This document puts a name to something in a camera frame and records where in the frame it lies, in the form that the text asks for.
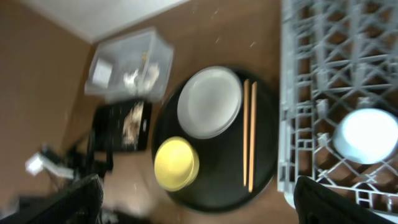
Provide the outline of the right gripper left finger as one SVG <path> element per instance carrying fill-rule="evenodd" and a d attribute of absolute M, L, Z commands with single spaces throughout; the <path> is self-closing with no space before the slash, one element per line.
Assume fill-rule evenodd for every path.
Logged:
<path fill-rule="evenodd" d="M 103 203 L 103 187 L 96 174 L 88 175 L 57 193 L 1 220 L 3 224 L 66 223 L 78 216 L 81 223 L 96 223 Z"/>

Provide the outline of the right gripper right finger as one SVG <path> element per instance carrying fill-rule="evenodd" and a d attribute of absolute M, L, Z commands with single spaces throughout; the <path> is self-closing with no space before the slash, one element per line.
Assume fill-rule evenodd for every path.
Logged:
<path fill-rule="evenodd" d="M 295 184 L 294 204 L 300 224 L 392 224 L 304 176 Z"/>

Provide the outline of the blue cup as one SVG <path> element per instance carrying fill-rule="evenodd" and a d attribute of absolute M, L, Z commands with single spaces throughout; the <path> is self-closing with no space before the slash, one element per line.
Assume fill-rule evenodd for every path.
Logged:
<path fill-rule="evenodd" d="M 354 110 L 336 127 L 333 145 L 342 157 L 352 162 L 381 162 L 397 147 L 397 118 L 375 108 Z"/>

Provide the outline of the food scraps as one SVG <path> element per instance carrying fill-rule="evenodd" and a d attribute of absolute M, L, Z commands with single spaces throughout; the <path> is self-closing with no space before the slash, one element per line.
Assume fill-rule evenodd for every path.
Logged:
<path fill-rule="evenodd" d="M 135 145 L 139 139 L 144 103 L 136 103 L 128 112 L 123 124 L 123 144 Z"/>

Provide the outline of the yellow bowl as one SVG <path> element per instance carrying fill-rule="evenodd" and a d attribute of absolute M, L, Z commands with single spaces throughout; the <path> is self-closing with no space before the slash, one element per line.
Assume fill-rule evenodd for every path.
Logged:
<path fill-rule="evenodd" d="M 186 139 L 178 136 L 164 141 L 155 154 L 155 177 L 159 185 L 169 192 L 190 185 L 196 179 L 199 168 L 196 150 Z"/>

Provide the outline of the white tissue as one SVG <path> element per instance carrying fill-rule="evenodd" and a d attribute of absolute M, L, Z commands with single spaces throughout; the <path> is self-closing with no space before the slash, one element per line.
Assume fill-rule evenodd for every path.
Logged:
<path fill-rule="evenodd" d="M 146 73 L 136 69 L 133 73 L 123 75 L 124 86 L 132 91 L 150 91 L 159 78 L 158 63 L 151 63 Z"/>

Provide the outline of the wooden chopstick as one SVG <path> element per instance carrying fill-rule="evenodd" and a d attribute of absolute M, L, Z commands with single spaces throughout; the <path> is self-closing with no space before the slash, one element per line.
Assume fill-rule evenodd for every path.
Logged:
<path fill-rule="evenodd" d="M 243 185 L 248 183 L 248 119 L 249 119 L 249 80 L 244 81 L 243 102 Z"/>
<path fill-rule="evenodd" d="M 249 142 L 249 186 L 248 191 L 252 192 L 254 188 L 254 156 L 256 140 L 256 107 L 257 107 L 257 83 L 251 86 L 251 115 L 250 115 L 250 142 Z"/>

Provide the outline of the grey plate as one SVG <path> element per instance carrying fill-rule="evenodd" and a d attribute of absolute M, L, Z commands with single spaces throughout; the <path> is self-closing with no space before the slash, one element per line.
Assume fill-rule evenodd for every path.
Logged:
<path fill-rule="evenodd" d="M 206 67 L 182 88 L 177 103 L 179 125 L 196 139 L 216 137 L 232 125 L 242 102 L 242 83 L 232 69 Z"/>

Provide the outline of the gold foil wrapper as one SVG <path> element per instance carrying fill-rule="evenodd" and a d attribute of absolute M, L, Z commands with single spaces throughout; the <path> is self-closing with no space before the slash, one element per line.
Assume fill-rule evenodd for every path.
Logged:
<path fill-rule="evenodd" d="M 145 68 L 145 65 L 147 63 L 147 59 L 148 59 L 148 52 L 143 52 L 142 53 L 141 70 L 143 70 Z"/>

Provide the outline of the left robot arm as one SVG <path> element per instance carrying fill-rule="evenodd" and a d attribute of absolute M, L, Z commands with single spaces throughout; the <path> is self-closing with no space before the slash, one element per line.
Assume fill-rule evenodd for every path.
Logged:
<path fill-rule="evenodd" d="M 105 150 L 105 161 L 96 160 L 95 151 L 103 146 L 107 135 L 107 133 L 97 135 L 94 131 L 90 131 L 73 143 L 63 157 L 57 155 L 51 147 L 42 146 L 38 156 L 42 160 L 42 167 L 50 178 L 52 187 L 59 190 L 63 186 L 59 182 L 60 179 L 64 179 L 67 185 L 90 174 L 96 174 L 103 180 L 106 173 L 113 170 L 113 151 Z"/>

